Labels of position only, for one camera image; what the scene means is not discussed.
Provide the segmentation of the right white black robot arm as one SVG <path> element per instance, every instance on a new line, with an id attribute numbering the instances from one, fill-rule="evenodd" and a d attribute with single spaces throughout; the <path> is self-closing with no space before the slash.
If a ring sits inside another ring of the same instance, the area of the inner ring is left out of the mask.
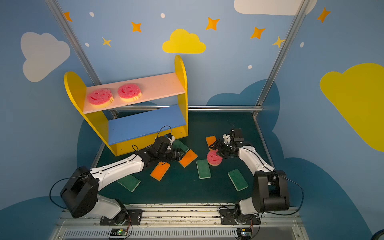
<path id="1" fill-rule="evenodd" d="M 228 135 L 216 140 L 210 148 L 229 159 L 238 157 L 254 176 L 253 190 L 249 198 L 239 202 L 242 215 L 286 211 L 290 208 L 287 175 L 277 171 L 257 153 L 255 147 L 244 141 L 241 129 L 232 129 Z"/>

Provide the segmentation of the back aluminium floor bar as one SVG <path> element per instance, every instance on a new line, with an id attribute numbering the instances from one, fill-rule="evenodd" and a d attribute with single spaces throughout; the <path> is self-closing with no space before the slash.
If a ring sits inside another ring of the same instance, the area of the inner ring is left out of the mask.
<path id="1" fill-rule="evenodd" d="M 153 111 L 170 106 L 144 106 L 130 105 L 114 108 L 116 111 Z M 190 112 L 261 112 L 262 106 L 188 106 Z"/>

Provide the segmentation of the left aluminium corner post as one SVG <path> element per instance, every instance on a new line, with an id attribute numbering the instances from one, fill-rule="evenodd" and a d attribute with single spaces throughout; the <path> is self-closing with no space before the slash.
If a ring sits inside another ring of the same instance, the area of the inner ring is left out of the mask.
<path id="1" fill-rule="evenodd" d="M 62 29 L 63 33 L 69 40 L 71 46 L 73 47 L 76 55 L 78 56 L 80 62 L 82 63 L 84 69 L 86 70 L 87 74 L 89 75 L 91 81 L 93 82 L 94 86 L 101 85 L 102 82 L 97 75 L 95 69 L 93 68 L 90 60 L 88 59 L 84 48 L 82 47 L 79 39 L 77 38 L 74 30 L 72 29 L 70 22 L 67 20 L 60 4 L 56 0 L 45 0 L 48 8 L 50 9 L 51 13 L 55 17 L 56 21 L 58 22 L 60 28 Z"/>

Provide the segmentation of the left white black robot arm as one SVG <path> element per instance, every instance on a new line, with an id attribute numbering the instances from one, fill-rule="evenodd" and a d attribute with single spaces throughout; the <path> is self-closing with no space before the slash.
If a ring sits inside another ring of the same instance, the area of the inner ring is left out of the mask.
<path id="1" fill-rule="evenodd" d="M 134 149 L 131 156 L 118 162 L 92 169 L 85 166 L 77 168 L 60 193 L 71 216 L 77 219 L 91 214 L 115 220 L 119 224 L 124 222 L 128 217 L 124 204 L 117 199 L 100 196 L 99 191 L 149 167 L 180 161 L 186 151 L 174 147 L 174 141 L 174 136 L 166 134 L 157 137 L 152 145 L 142 150 Z"/>

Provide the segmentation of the yellow shelf with pink and blue boards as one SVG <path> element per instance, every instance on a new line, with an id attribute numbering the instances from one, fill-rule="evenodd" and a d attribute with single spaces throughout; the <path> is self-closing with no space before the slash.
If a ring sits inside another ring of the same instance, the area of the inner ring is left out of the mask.
<path id="1" fill-rule="evenodd" d="M 152 77 L 134 79 L 112 84 L 87 87 L 74 72 L 64 75 L 64 84 L 74 107 L 100 137 L 115 156 L 133 152 L 133 145 L 142 149 L 152 144 L 158 133 L 172 130 L 172 135 L 184 138 L 189 134 L 188 125 L 188 80 L 181 56 L 175 56 L 175 72 Z M 108 120 L 104 112 L 128 106 L 118 95 L 118 88 L 135 84 L 142 96 L 136 103 L 176 96 L 178 103 L 173 106 L 147 111 L 135 115 Z M 95 109 L 87 101 L 87 95 L 99 89 L 108 89 L 114 101 L 103 108 Z"/>

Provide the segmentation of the right aluminium corner post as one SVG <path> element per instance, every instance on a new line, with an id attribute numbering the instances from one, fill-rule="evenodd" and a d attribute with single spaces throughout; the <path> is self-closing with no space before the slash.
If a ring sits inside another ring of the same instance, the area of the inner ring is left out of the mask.
<path id="1" fill-rule="evenodd" d="M 267 95 L 279 73 L 279 70 L 281 66 L 283 65 L 283 62 L 288 54 L 288 51 L 304 21 L 304 18 L 306 16 L 306 11 L 309 9 L 311 1 L 310 0 L 304 0 L 301 2 L 298 12 L 296 13 L 293 22 L 288 30 L 288 33 L 286 35 L 286 40 L 284 41 L 283 46 L 280 48 L 278 56 L 276 58 L 276 61 L 273 65 L 273 68 L 267 78 L 266 83 L 264 84 L 262 91 L 258 97 L 256 107 L 258 107 L 258 110 L 253 111 L 253 118 L 256 120 L 256 117 L 259 112 L 263 110 L 263 104 L 265 99 L 267 98 Z"/>

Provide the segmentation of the orange sponge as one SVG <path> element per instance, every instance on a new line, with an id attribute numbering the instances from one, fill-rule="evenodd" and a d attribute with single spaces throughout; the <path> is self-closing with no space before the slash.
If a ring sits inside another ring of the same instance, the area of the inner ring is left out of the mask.
<path id="1" fill-rule="evenodd" d="M 193 150 L 188 150 L 179 163 L 186 168 L 190 163 L 192 163 L 198 155 Z"/>
<path id="2" fill-rule="evenodd" d="M 210 150 L 214 150 L 214 144 L 217 138 L 215 136 L 206 137 L 206 142 Z"/>
<path id="3" fill-rule="evenodd" d="M 157 181 L 161 181 L 168 169 L 170 168 L 170 164 L 166 162 L 159 162 L 154 170 L 151 172 L 151 177 Z"/>

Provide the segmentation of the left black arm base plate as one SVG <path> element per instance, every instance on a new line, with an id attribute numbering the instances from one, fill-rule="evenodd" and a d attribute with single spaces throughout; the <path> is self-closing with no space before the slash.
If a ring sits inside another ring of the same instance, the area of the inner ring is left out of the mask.
<path id="1" fill-rule="evenodd" d="M 113 219 L 102 216 L 100 220 L 100 226 L 139 226 L 141 224 L 141 219 L 143 215 L 143 210 L 134 209 L 134 210 L 121 210 Z"/>

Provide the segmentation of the small circuit board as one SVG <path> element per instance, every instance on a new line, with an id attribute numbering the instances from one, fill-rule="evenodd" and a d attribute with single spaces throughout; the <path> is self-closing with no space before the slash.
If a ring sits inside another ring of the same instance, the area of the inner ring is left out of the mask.
<path id="1" fill-rule="evenodd" d="M 110 238 L 126 238 L 127 236 L 127 229 L 111 229 L 110 231 Z"/>
<path id="2" fill-rule="evenodd" d="M 253 231 L 249 228 L 237 228 L 237 240 L 250 240 L 252 238 Z"/>

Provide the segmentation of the left small circuit board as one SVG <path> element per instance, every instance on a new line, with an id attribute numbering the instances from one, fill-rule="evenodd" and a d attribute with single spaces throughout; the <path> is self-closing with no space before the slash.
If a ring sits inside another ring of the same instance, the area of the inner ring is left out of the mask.
<path id="1" fill-rule="evenodd" d="M 110 238 L 126 238 L 127 236 L 127 229 L 111 229 L 110 231 Z"/>

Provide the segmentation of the pink smiley sponge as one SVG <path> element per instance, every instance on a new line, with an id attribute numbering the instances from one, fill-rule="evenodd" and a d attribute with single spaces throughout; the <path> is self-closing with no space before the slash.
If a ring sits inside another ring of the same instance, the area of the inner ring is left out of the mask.
<path id="1" fill-rule="evenodd" d="M 88 103 L 95 109 L 105 108 L 114 100 L 112 92 L 108 89 L 98 89 L 87 95 Z"/>
<path id="2" fill-rule="evenodd" d="M 208 164 L 214 167 L 220 165 L 223 161 L 223 158 L 217 152 L 218 150 L 210 150 L 207 154 Z"/>
<path id="3" fill-rule="evenodd" d="M 118 88 L 118 95 L 124 102 L 135 102 L 142 96 L 142 91 L 135 84 L 125 84 Z"/>

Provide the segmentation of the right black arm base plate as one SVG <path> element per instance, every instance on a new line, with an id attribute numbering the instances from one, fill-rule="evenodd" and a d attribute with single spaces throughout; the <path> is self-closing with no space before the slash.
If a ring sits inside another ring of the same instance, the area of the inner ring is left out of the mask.
<path id="1" fill-rule="evenodd" d="M 259 225 L 261 223 L 258 214 L 243 215 L 239 209 L 221 207 L 218 209 L 222 225 Z"/>

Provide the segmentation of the green sponge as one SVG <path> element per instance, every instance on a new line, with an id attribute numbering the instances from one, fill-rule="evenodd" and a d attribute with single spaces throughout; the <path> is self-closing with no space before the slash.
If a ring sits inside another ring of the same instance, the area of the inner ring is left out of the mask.
<path id="1" fill-rule="evenodd" d="M 182 150 L 184 153 L 187 153 L 190 149 L 187 147 L 184 143 L 182 143 L 180 140 L 175 140 L 173 142 L 173 147 L 176 149 Z"/>
<path id="2" fill-rule="evenodd" d="M 211 171 L 210 171 L 210 165 L 207 160 L 198 160 L 197 162 L 197 169 L 198 169 L 198 175 L 199 179 L 208 179 L 211 178 Z"/>
<path id="3" fill-rule="evenodd" d="M 139 179 L 137 179 L 136 177 L 132 176 L 132 175 L 128 175 L 128 176 L 126 176 L 124 178 L 119 179 L 118 183 L 121 186 L 123 186 L 124 188 L 126 188 L 128 191 L 133 193 L 134 190 L 141 183 L 141 181 Z"/>
<path id="4" fill-rule="evenodd" d="M 245 178 L 243 177 L 239 169 L 235 169 L 228 172 L 228 176 L 237 192 L 242 191 L 249 187 L 247 181 L 245 180 Z"/>

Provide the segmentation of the aluminium corner post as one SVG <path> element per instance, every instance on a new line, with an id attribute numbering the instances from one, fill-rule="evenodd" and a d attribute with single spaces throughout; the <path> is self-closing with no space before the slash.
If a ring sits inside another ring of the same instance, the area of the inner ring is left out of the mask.
<path id="1" fill-rule="evenodd" d="M 56 0 L 45 0 L 48 8 L 50 9 L 51 13 L 55 17 L 56 21 L 58 22 L 60 28 L 62 29 L 63 33 L 69 40 L 71 46 L 73 47 L 76 55 L 78 56 L 80 62 L 82 63 L 84 69 L 86 70 L 87 74 L 89 75 L 91 81 L 93 82 L 94 86 L 101 85 L 102 82 L 97 75 L 95 69 L 93 68 L 90 60 L 88 59 L 84 48 L 82 47 L 79 39 L 77 38 L 74 30 L 72 29 L 70 22 L 67 20 L 60 4 Z"/>
<path id="2" fill-rule="evenodd" d="M 301 2 L 298 12 L 296 13 L 293 22 L 288 30 L 288 33 L 286 35 L 286 40 L 284 41 L 283 46 L 280 48 L 278 56 L 276 58 L 276 61 L 273 65 L 273 68 L 267 78 L 266 83 L 264 84 L 262 91 L 258 97 L 256 107 L 258 107 L 258 110 L 253 111 L 253 118 L 256 120 L 256 117 L 259 112 L 263 110 L 263 104 L 265 99 L 267 98 L 267 95 L 279 73 L 279 70 L 281 66 L 283 65 L 283 62 L 288 54 L 288 51 L 304 21 L 304 18 L 306 16 L 306 11 L 309 9 L 311 1 L 310 0 L 304 0 Z"/>

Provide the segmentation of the right small circuit board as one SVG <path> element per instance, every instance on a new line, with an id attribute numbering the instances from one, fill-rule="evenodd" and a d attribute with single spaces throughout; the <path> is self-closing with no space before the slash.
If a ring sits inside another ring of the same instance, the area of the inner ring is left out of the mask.
<path id="1" fill-rule="evenodd" d="M 237 240 L 250 240 L 252 238 L 253 231 L 249 228 L 237 228 Z"/>

